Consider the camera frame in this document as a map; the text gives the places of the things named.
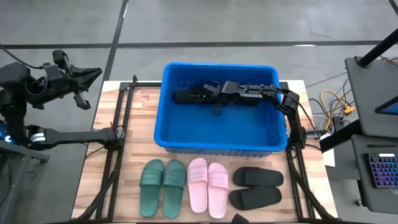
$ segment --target rgb keyboard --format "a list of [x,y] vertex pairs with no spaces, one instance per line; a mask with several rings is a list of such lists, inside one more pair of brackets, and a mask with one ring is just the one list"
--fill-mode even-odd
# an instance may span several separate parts
[[373,187],[377,189],[398,189],[398,155],[365,154]]

